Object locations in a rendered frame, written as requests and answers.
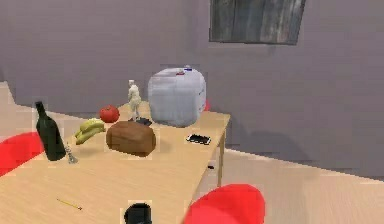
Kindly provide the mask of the white figure statue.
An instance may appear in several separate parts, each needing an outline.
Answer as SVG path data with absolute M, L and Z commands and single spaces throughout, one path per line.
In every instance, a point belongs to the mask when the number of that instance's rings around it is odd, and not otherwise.
M 131 108 L 132 119 L 137 121 L 140 118 L 138 108 L 141 104 L 141 96 L 138 86 L 135 84 L 134 80 L 129 80 L 129 90 L 128 90 L 128 104 Z

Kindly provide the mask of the red tomato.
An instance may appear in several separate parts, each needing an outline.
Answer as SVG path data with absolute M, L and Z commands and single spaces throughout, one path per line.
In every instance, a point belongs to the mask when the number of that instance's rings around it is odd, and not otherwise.
M 99 117 L 105 123 L 114 123 L 119 119 L 120 113 L 115 106 L 108 105 L 100 109 Z

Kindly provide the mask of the grey framed window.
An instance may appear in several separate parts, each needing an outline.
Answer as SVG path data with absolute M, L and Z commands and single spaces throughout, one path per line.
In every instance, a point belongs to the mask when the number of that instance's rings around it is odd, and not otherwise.
M 306 0 L 210 0 L 209 41 L 296 45 Z

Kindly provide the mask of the small silver shaker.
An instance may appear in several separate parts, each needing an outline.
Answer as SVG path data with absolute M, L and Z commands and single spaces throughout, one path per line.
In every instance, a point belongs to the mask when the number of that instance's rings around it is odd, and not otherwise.
M 66 154 L 68 156 L 68 163 L 69 164 L 75 164 L 78 162 L 77 158 L 72 154 L 72 151 L 70 149 L 68 142 L 65 144 L 65 151 L 66 151 Z

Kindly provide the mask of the dark green bottle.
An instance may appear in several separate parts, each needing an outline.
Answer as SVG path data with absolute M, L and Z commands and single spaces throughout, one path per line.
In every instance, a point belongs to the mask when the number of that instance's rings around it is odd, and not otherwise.
M 65 157 L 66 151 L 57 123 L 48 116 L 41 101 L 35 103 L 38 113 L 36 130 L 49 161 L 58 161 Z

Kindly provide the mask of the yellow pencil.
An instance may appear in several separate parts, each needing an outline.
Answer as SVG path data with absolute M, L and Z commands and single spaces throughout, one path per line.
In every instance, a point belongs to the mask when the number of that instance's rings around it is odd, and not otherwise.
M 78 206 L 78 205 L 76 205 L 76 204 L 73 204 L 73 203 L 71 203 L 71 202 L 62 200 L 62 199 L 60 199 L 60 198 L 56 198 L 56 200 L 59 201 L 59 202 L 61 202 L 61 203 L 63 203 L 63 204 L 65 204 L 65 205 L 68 205 L 68 206 L 71 206 L 71 207 L 73 207 L 73 208 L 75 208 L 75 209 L 78 209 L 78 210 L 80 210 L 80 211 L 83 210 L 82 207 L 80 207 L 80 206 Z

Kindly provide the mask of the light wooden table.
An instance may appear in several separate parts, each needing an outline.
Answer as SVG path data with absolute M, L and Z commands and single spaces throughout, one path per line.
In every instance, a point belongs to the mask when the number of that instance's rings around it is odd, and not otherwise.
M 71 147 L 76 164 L 39 155 L 0 178 L 0 224 L 124 224 L 137 202 L 151 206 L 154 224 L 181 224 L 212 156 L 224 151 L 229 120 L 205 111 L 186 128 L 153 124 L 156 148 L 146 157 L 109 149 L 103 133 Z M 211 143 L 188 142 L 191 134 Z

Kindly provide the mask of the brown bread loaf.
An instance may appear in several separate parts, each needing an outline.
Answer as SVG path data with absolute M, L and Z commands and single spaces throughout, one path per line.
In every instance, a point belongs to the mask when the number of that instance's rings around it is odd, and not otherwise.
M 146 157 L 156 147 L 156 135 L 149 126 L 119 121 L 107 130 L 106 144 L 111 150 Z

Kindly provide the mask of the black mug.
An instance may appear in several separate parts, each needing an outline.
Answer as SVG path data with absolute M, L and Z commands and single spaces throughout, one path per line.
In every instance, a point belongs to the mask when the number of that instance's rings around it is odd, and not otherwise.
M 146 203 L 135 203 L 124 213 L 125 224 L 152 224 L 151 207 Z

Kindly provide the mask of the black and white phone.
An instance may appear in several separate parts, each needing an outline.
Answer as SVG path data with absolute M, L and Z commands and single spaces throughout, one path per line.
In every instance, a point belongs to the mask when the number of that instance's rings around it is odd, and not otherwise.
M 211 143 L 210 137 L 198 134 L 191 134 L 186 138 L 186 140 L 191 143 L 197 143 L 202 145 L 209 145 Z

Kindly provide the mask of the white rounded box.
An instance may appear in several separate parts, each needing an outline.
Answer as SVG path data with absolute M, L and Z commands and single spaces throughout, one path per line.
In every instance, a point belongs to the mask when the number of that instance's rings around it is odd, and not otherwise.
M 191 67 L 166 68 L 148 82 L 148 102 L 155 123 L 188 127 L 206 106 L 204 76 Z

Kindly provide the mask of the yellow banana bunch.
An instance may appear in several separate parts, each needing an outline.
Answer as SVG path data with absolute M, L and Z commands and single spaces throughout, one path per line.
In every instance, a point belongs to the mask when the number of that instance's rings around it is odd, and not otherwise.
M 79 130 L 75 134 L 76 144 L 81 145 L 94 135 L 105 131 L 105 123 L 101 119 L 88 119 L 80 125 Z

